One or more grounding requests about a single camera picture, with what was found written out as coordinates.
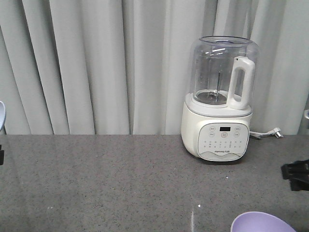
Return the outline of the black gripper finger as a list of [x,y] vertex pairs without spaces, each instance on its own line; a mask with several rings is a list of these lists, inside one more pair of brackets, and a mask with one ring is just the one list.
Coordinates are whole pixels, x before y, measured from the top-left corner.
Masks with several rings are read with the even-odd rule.
[[295,161],[281,166],[283,179],[290,181],[292,191],[309,190],[309,160]]
[[4,150],[2,150],[2,145],[0,145],[0,165],[4,163]]

